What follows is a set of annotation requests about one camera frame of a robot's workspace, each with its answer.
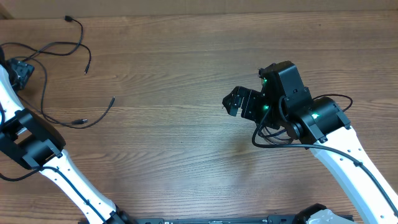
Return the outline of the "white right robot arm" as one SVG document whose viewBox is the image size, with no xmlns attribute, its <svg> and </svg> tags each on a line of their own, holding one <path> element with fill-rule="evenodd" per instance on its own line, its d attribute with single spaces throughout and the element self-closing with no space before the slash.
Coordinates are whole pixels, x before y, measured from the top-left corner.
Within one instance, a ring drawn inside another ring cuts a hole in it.
<svg viewBox="0 0 398 224">
<path fill-rule="evenodd" d="M 329 170 L 365 223 L 397 223 L 397 193 L 331 94 L 312 97 L 291 61 L 260 68 L 261 91 L 236 86 L 222 104 L 255 122 L 258 148 L 305 148 Z"/>
</svg>

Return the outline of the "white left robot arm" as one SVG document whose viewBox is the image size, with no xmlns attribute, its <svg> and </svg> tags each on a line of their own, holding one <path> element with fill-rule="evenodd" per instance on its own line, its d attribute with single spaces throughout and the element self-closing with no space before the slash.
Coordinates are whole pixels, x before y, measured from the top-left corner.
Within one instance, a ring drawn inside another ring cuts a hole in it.
<svg viewBox="0 0 398 224">
<path fill-rule="evenodd" d="M 87 223 L 134 223 L 79 171 L 60 133 L 19 101 L 17 92 L 33 71 L 31 65 L 1 57 L 1 152 L 27 169 L 28 176 L 39 172 L 50 179 Z"/>
</svg>

